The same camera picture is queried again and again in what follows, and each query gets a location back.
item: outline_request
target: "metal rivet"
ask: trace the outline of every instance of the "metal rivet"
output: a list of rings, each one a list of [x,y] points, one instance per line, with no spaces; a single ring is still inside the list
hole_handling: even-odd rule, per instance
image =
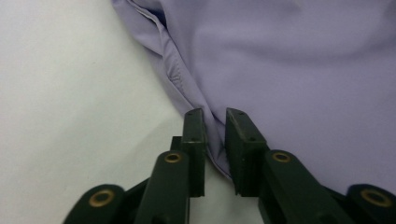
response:
[[[276,152],[273,154],[273,159],[275,161],[280,161],[280,162],[289,162],[291,161],[291,157],[283,152]]]
[[[178,153],[171,153],[165,157],[165,161],[170,163],[178,162],[181,161],[181,156]]]
[[[392,200],[385,194],[376,189],[363,189],[361,197],[369,203],[375,204],[379,207],[391,207]]]
[[[102,189],[93,194],[90,198],[90,206],[92,207],[102,207],[105,206],[114,199],[114,192],[110,189]]]

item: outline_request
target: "purple cloth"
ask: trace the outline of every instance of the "purple cloth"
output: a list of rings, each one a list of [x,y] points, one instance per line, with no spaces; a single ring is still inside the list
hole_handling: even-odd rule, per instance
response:
[[[180,113],[201,107],[225,175],[226,107],[318,181],[396,193],[395,0],[113,0]]]

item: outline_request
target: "white table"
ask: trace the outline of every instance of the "white table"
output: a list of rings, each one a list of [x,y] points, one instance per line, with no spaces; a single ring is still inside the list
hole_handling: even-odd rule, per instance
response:
[[[0,223],[62,223],[88,189],[128,189],[181,135],[143,48],[110,1],[0,3]],[[191,223],[262,223],[206,163]]]

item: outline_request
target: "white surface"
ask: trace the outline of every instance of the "white surface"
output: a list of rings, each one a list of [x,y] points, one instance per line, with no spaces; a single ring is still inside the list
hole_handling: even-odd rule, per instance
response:
[[[0,223],[62,223],[86,190],[147,178],[181,131],[109,0],[0,3]],[[207,163],[191,223],[262,219]]]

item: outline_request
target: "lavender fabric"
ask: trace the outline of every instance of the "lavender fabric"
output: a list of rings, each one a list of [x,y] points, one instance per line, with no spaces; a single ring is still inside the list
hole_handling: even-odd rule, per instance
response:
[[[345,192],[396,193],[395,0],[113,0],[180,113],[201,107],[229,176],[226,107]]]

